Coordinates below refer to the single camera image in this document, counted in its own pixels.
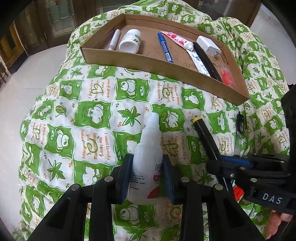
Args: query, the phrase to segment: hand cream tube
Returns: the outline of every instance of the hand cream tube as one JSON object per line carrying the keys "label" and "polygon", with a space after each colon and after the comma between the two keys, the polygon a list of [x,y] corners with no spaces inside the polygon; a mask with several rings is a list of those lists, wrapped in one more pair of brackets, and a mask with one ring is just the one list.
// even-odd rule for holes
{"label": "hand cream tube", "polygon": [[181,37],[180,35],[174,34],[172,32],[160,32],[169,37],[171,40],[173,40],[176,44],[180,45],[183,49],[193,50],[193,43]]}
{"label": "hand cream tube", "polygon": [[207,75],[209,77],[210,74],[207,70],[207,68],[205,67],[205,65],[203,64],[203,62],[200,60],[199,56],[197,55],[196,52],[194,51],[190,51],[190,50],[186,50],[187,53],[189,54],[189,56],[191,57],[192,61],[194,62],[195,67],[197,68],[198,72],[204,75]]}

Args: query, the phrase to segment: white spray bottle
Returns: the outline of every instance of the white spray bottle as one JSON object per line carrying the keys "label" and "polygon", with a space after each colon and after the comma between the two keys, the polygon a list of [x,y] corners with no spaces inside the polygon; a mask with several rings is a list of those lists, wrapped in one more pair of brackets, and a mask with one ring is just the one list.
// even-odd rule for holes
{"label": "white spray bottle", "polygon": [[128,200],[138,205],[156,203],[163,150],[160,145],[159,115],[151,113],[135,148],[128,187]]}

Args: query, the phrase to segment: pink tube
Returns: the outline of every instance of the pink tube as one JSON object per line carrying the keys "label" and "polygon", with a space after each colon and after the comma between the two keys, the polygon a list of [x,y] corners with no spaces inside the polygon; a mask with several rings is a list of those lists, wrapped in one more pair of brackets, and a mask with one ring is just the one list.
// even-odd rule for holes
{"label": "pink tube", "polygon": [[176,44],[180,45],[183,49],[188,49],[191,51],[193,50],[193,43],[183,38],[182,36],[174,34],[172,32],[160,32],[169,37],[171,40],[173,40]]}

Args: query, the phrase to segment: human hand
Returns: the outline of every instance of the human hand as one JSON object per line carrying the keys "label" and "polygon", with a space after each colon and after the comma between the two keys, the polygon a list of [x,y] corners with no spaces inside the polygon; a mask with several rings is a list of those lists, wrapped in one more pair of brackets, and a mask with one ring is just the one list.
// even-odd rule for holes
{"label": "human hand", "polygon": [[278,227],[282,221],[290,222],[292,217],[293,215],[277,213],[275,210],[271,210],[266,224],[266,239],[270,239],[270,237],[277,232]]}

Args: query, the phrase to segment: white pill bottle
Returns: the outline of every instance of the white pill bottle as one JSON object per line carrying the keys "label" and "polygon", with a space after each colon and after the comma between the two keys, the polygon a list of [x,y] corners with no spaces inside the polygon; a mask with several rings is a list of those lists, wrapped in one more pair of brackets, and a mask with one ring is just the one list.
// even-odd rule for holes
{"label": "white pill bottle", "polygon": [[133,167],[128,187],[128,200],[138,205],[156,203],[163,150],[160,145],[159,115],[151,113],[135,148]]}
{"label": "white pill bottle", "polygon": [[123,36],[119,51],[127,53],[137,53],[141,44],[141,32],[137,29],[131,29]]}

